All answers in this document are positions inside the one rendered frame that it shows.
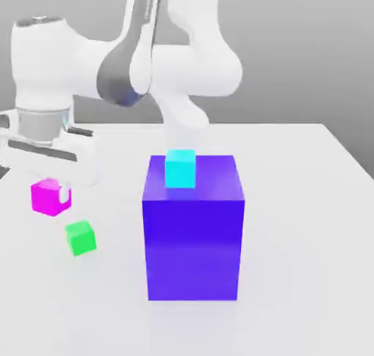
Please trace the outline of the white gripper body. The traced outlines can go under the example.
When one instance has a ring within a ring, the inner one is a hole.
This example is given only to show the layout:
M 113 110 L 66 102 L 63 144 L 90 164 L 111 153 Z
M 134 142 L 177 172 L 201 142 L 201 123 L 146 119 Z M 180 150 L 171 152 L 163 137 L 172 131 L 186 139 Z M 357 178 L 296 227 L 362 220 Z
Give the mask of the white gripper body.
M 0 129 L 0 164 L 65 184 L 98 183 L 98 149 L 94 132 L 70 126 L 51 145 L 35 145 Z

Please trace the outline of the small magenta cube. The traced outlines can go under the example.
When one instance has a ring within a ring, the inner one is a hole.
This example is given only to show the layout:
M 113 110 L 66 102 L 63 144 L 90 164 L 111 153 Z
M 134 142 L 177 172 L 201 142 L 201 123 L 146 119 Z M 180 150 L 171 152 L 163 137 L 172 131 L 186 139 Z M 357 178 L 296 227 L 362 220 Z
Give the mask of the small magenta cube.
M 47 216 L 57 216 L 72 205 L 72 190 L 68 202 L 59 202 L 61 185 L 54 178 L 46 178 L 31 185 L 32 210 Z

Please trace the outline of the small green cube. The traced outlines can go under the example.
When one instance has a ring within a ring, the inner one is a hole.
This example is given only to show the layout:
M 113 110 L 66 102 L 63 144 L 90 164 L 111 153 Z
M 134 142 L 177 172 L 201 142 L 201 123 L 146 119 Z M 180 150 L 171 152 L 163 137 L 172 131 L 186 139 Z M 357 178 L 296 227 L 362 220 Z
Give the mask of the small green cube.
M 96 250 L 95 233 L 87 220 L 68 224 L 65 231 L 67 243 L 75 257 Z

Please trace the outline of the small cyan cube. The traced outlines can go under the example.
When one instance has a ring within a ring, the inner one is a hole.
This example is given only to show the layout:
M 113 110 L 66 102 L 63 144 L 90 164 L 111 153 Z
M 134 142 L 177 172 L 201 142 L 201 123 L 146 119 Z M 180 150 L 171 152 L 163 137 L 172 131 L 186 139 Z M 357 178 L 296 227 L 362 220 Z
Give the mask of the small cyan cube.
M 196 186 L 195 150 L 169 150 L 164 172 L 167 188 L 193 189 Z

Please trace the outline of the large blue box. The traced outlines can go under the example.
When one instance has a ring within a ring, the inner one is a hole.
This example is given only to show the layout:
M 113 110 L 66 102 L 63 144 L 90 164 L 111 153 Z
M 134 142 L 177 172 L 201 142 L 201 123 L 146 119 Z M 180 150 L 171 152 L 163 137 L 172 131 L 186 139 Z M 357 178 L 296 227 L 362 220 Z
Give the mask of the large blue box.
M 142 196 L 149 300 L 237 299 L 245 196 L 233 156 L 198 156 L 196 186 L 168 189 L 152 156 Z

